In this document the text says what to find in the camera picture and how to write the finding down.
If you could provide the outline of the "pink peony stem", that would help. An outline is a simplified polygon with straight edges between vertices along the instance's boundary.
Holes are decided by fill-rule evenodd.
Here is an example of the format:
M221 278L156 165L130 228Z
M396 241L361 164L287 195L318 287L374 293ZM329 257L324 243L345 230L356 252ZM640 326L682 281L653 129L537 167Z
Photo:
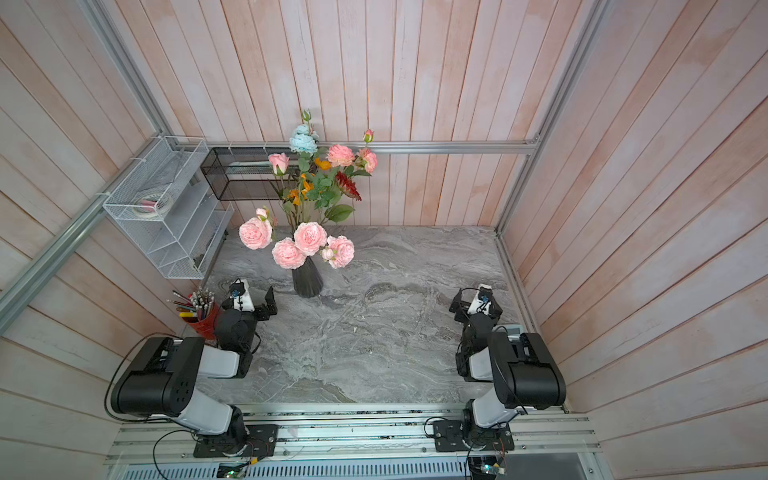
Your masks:
M306 256L319 254L334 269L345 268L355 256L355 245L346 236L330 236L317 222L301 223L293 234L296 247Z
M273 243L273 218L266 208L258 208L256 214L238 229L240 241L250 250L263 250ZM296 270L307 259L291 238L277 241L272 248L275 263L283 269Z

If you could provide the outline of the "pink rose bud stem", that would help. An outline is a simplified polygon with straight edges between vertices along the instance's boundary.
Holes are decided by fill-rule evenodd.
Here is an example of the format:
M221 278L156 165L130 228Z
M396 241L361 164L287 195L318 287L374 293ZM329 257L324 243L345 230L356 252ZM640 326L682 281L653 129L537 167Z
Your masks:
M292 192L292 179L289 174L290 159L285 153L271 154L268 157L272 167L272 173L275 180L272 182L273 188L282 204L281 209L286 215L288 225L294 231L297 227L296 205Z

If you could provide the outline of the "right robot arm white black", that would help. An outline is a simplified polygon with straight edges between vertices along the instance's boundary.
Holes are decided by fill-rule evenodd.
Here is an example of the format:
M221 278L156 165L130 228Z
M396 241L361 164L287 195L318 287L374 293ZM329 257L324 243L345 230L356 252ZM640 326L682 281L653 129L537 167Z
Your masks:
M544 410L566 401L566 382L538 333L510 334L500 323L503 309L487 285L461 288L449 311L462 324L456 369L467 382L489 383L470 400L461 432L466 440L497 433L529 407Z

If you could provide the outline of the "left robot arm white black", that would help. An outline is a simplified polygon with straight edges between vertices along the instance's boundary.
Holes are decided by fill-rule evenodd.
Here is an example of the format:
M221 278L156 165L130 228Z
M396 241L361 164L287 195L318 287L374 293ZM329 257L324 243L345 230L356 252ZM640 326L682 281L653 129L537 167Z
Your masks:
M214 322L216 346L202 337L151 336L122 373L115 373L105 411L125 422L169 420L191 431L205 455L241 453L252 440L240 408L196 387L200 377L240 379L261 345L257 325L278 313L272 287L255 305L244 280L230 286Z

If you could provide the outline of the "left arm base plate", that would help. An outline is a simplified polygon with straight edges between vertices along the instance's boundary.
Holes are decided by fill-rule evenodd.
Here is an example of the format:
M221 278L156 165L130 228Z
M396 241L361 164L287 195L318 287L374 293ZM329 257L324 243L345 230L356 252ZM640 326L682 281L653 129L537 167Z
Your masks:
M256 424L231 427L220 435L199 435L194 458L249 457L261 460L274 455L279 426Z

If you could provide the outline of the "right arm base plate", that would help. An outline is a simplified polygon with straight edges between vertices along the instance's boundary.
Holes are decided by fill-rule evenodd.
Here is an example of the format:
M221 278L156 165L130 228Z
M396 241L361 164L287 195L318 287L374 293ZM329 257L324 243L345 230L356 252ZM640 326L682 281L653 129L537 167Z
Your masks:
M507 423L490 428L478 427L459 420L437 419L429 426L428 436L434 440L438 452L513 451L515 444Z

